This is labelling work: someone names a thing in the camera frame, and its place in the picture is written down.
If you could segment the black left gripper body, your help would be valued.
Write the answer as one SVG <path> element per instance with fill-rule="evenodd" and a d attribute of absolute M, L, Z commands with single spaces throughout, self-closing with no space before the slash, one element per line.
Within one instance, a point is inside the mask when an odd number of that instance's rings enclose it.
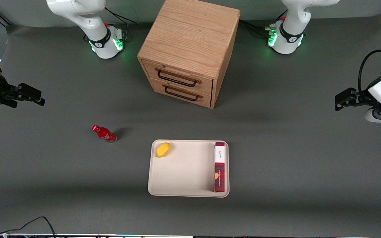
<path fill-rule="evenodd" d="M 378 107 L 378 101 L 369 93 L 368 90 L 356 92 L 357 102 L 354 106 Z"/>

